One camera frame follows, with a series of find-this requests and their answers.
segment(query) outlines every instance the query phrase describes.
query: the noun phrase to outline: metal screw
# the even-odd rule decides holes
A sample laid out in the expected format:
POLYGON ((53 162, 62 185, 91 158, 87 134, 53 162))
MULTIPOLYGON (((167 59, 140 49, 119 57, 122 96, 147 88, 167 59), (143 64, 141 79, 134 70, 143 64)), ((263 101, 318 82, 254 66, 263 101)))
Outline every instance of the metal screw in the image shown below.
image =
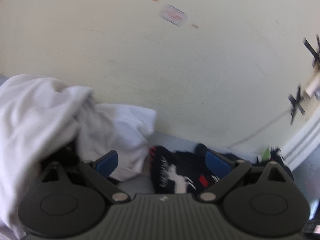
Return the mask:
POLYGON ((200 198, 203 201, 213 201, 217 198, 217 196, 211 192, 204 192, 200 194, 200 198))
POLYGON ((112 199, 114 201, 124 201, 128 199, 128 195, 126 193, 123 192, 118 192, 118 193, 114 193, 112 195, 112 199))

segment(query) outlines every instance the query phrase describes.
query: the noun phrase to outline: green object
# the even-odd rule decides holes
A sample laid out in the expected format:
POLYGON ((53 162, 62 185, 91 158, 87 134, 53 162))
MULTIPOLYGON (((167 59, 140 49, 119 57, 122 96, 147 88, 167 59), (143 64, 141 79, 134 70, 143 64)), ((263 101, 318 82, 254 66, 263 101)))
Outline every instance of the green object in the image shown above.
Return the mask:
POLYGON ((270 149, 266 149, 264 154, 262 155, 262 161, 268 161, 270 160, 271 155, 270 155, 270 149))

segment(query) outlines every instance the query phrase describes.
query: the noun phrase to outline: small sticker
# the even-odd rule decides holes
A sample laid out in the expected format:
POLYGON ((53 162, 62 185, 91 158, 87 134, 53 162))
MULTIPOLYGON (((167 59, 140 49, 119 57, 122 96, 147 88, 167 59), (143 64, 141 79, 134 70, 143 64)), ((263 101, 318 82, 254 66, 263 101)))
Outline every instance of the small sticker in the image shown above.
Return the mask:
POLYGON ((162 8, 160 17, 179 27, 187 20, 187 15, 184 12, 169 4, 162 8))

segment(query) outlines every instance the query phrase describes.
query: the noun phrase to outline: blue gripper pad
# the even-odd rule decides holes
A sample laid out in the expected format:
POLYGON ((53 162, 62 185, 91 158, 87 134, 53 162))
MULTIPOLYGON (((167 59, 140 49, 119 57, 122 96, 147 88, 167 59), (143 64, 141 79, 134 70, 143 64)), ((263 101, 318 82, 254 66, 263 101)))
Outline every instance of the blue gripper pad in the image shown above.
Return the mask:
POLYGON ((207 168, 212 171, 219 179, 222 179, 224 176, 228 175, 231 172, 231 166, 212 154, 207 152, 205 155, 205 164, 207 168))
POLYGON ((118 166, 118 154, 110 151, 92 163, 92 167, 103 177, 107 178, 118 166))

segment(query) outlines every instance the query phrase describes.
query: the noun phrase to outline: wall stain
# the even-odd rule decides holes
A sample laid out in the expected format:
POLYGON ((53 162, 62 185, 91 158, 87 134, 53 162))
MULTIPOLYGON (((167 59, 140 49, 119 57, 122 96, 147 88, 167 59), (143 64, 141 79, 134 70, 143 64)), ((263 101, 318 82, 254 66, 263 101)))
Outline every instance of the wall stain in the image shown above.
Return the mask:
POLYGON ((121 85, 122 85, 122 86, 125 86, 125 87, 128 87, 128 88, 131 88, 131 89, 133 89, 133 90, 135 90, 135 91, 142 92, 143 94, 147 94, 147 95, 149 95, 149 96, 156 97, 155 95, 148 93, 147 90, 145 90, 145 89, 135 88, 135 87, 132 87, 132 86, 128 86, 128 85, 126 85, 126 84, 123 84, 123 83, 121 83, 121 85))
POLYGON ((150 41, 153 41, 155 43, 158 43, 158 44, 161 44, 162 43, 162 40, 161 38, 158 38, 150 33, 143 33, 142 36, 147 39, 147 40, 150 40, 150 41))
POLYGON ((288 40, 288 38, 287 38, 288 33, 287 33, 285 27, 283 27, 283 26, 278 22, 277 19, 275 19, 275 21, 273 22, 273 25, 274 25, 274 27, 276 27, 276 29, 278 30, 278 32, 282 35, 282 38, 283 38, 284 40, 288 40))
POLYGON ((256 68, 264 75, 264 76, 268 76, 266 73, 264 73, 264 71, 259 67, 259 65, 257 64, 257 63, 255 63, 255 62, 253 62, 254 63, 254 65, 256 66, 256 68))
POLYGON ((169 108, 167 108, 167 107, 165 107, 165 106, 163 106, 163 105, 161 105, 160 103, 156 103, 157 105, 159 105, 159 106, 161 106, 161 107, 163 107, 164 109, 166 109, 166 110, 168 110, 168 111, 170 111, 170 112, 172 112, 173 110, 172 109, 169 109, 169 108))
POLYGON ((128 63, 128 64, 130 64, 130 65, 134 65, 134 66, 136 66, 136 64, 133 64, 133 63, 128 62, 128 61, 125 61, 125 60, 123 60, 123 62, 128 63))
POLYGON ((108 37, 103 31, 98 31, 98 30, 94 30, 94 29, 85 29, 85 28, 80 28, 81 30, 84 30, 84 31, 89 31, 89 32, 94 32, 94 33, 100 33, 102 34, 102 36, 105 38, 105 39, 110 39, 110 40, 114 40, 114 41, 120 41, 122 43, 125 43, 125 44, 128 44, 124 38, 122 38, 120 35, 117 35, 117 38, 111 38, 111 37, 108 37))

